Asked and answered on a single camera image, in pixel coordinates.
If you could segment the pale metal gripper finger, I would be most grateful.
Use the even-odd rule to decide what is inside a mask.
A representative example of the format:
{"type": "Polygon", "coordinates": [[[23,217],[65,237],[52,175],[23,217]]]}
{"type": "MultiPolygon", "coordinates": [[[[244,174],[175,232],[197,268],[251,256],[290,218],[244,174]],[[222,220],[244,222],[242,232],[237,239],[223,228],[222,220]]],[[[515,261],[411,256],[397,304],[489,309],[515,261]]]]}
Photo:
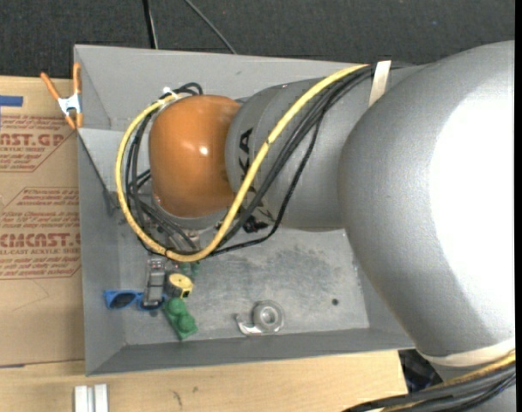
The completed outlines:
{"type": "Polygon", "coordinates": [[[165,263],[161,259],[151,258],[148,265],[148,287],[163,288],[166,276],[165,263]]]}
{"type": "Polygon", "coordinates": [[[163,290],[161,288],[147,288],[143,292],[142,309],[159,309],[163,305],[163,290]]]}

